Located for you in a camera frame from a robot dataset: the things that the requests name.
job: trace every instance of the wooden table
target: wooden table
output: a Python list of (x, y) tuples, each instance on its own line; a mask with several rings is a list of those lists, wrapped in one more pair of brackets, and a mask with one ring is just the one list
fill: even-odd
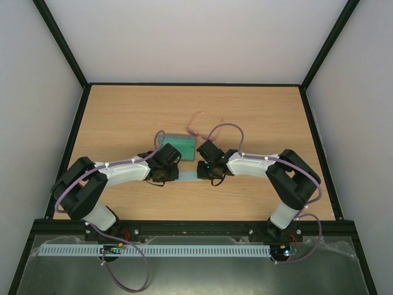
[[(152, 150), (155, 133), (187, 134), (191, 128), (208, 134), (224, 122), (241, 126), (243, 151), (275, 154), (293, 149), (322, 178), (305, 110), (296, 87), (213, 86), (119, 86), (94, 85), (76, 139), (70, 164), (79, 157), (110, 162)], [(238, 147), (239, 131), (222, 127), (215, 142), (223, 151)], [(198, 138), (196, 146), (203, 140)], [(194, 162), (181, 162), (180, 171), (197, 169)], [(334, 220), (322, 180), (324, 196), (310, 205), (323, 220)], [(227, 177), (212, 187), (210, 181), (166, 183), (155, 187), (135, 181), (105, 190), (100, 200), (121, 219), (140, 220), (266, 220), (279, 197), (268, 180), (251, 176)], [(55, 218), (67, 218), (56, 213)]]

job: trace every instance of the white backdrop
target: white backdrop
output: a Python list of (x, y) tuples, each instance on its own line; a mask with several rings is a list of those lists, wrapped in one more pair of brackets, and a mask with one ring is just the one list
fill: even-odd
[(301, 83), (346, 0), (47, 0), (89, 82)]
[(32, 1), (0, 1), (0, 294), (43, 218), (82, 88)]
[(345, 218), (392, 294), (393, 2), (361, 1), (308, 90)]

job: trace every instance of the green case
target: green case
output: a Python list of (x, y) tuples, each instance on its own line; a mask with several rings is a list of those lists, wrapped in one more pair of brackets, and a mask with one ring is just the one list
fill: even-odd
[[(162, 135), (158, 136), (158, 142), (161, 143)], [(182, 161), (194, 161), (195, 158), (195, 137), (189, 135), (166, 134), (163, 146), (170, 143), (177, 149), (181, 155)]]

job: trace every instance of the black metal frame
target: black metal frame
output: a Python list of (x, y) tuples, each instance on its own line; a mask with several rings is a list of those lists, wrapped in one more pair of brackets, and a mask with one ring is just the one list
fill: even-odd
[[(349, 236), (352, 238), (352, 242), (355, 247), (357, 257), (360, 261), (360, 266), (363, 271), (365, 282), (368, 291), (371, 295), (377, 294), (375, 285), (367, 265), (366, 258), (360, 244), (359, 236), (356, 231), (356, 227), (353, 221), (344, 221), (343, 214), (340, 208), (340, 204), (337, 198), (337, 194), (333, 185), (332, 177), (327, 165), (324, 149), (319, 137), (319, 133), (316, 127), (316, 123), (309, 105), (309, 101), (306, 95), (306, 90), (310, 85), (311, 81), (315, 77), (319, 68), (321, 67), (326, 56), (329, 54), (330, 49), (333, 47), (335, 41), (343, 30), (345, 24), (348, 22), (350, 16), (354, 12), (357, 4), (360, 0), (348, 0), (342, 13), (340, 14), (338, 20), (336, 21), (334, 27), (332, 28), (328, 38), (326, 39), (324, 45), (322, 46), (320, 52), (318, 53), (313, 65), (308, 71), (303, 83), (298, 84), (221, 84), (221, 83), (88, 83), (82, 70), (79, 68), (75, 57), (73, 56), (71, 49), (67, 45), (56, 21), (49, 11), (44, 0), (33, 0), (39, 13), (47, 24), (50, 32), (55, 38), (59, 48), (63, 52), (65, 58), (67, 59), (71, 69), (78, 78), (84, 91), (80, 99), (77, 114), (72, 125), (72, 129), (68, 138), (68, 142), (64, 151), (64, 156), (62, 158), (60, 168), (58, 171), (57, 178), (59, 178), (68, 168), (68, 164), (71, 158), (72, 150), (76, 142), (77, 134), (79, 131), (80, 123), (83, 118), (84, 110), (87, 104), (88, 96), (92, 85), (157, 85), (157, 86), (226, 86), (226, 87), (298, 87), (305, 113), (308, 119), (309, 127), (313, 137), (313, 141), (316, 147), (316, 152), (318, 159), (322, 168), (322, 173), (324, 175), (325, 183), (329, 193), (330, 203), (332, 204), (333, 212), (336, 221), (322, 221), (322, 230), (324, 236)], [(21, 256), (17, 271), (12, 282), (9, 295), (16, 294), (17, 289), (20, 284), (21, 276), (28, 260), (28, 256), (33, 245), (33, 241), (36, 235), (84, 235), (85, 226), (81, 221), (63, 221), (63, 220), (53, 220), (54, 214), (54, 199), (50, 198), (47, 211), (45, 213), (45, 219), (35, 220), (33, 227), (31, 229), (30, 235), (27, 239), (25, 249)], [(249, 230), (255, 228), (258, 224), (264, 224), (266, 221), (233, 221), (233, 222), (212, 222), (212, 221), (122, 221), (123, 224), (129, 226), (136, 226), (139, 230), (139, 235), (188, 235), (191, 232), (192, 235), (202, 235), (206, 232), (213, 232), (215, 235), (249, 235)], [(295, 221), (295, 223), (301, 227), (302, 234), (307, 235), (317, 235), (318, 225), (315, 221)]]

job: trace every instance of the eyeglasses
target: eyeglasses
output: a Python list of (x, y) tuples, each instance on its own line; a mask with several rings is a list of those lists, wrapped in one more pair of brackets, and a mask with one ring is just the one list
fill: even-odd
[[(187, 131), (187, 133), (188, 133), (189, 135), (191, 135), (191, 136), (194, 136), (194, 137), (200, 136), (200, 137), (202, 137), (203, 140), (208, 140), (208, 139), (209, 139), (209, 135), (203, 135), (203, 134), (198, 133), (198, 132), (196, 132), (196, 131), (194, 131), (194, 130), (192, 130), (192, 129), (190, 128), (191, 123), (195, 120), (195, 118), (196, 118), (198, 115), (200, 115), (200, 114), (202, 114), (202, 113), (203, 113), (203, 111), (200, 111), (200, 112), (196, 112), (194, 115), (192, 115), (192, 117), (191, 117), (191, 119), (190, 119), (190, 122), (188, 123), (187, 127), (185, 128), (185, 131)], [(217, 136), (216, 136), (216, 137), (211, 137), (210, 140), (213, 141), (213, 142), (214, 142), (215, 140), (217, 140), (217, 137), (218, 137), (219, 133), (220, 133), (220, 130), (218, 131)]]

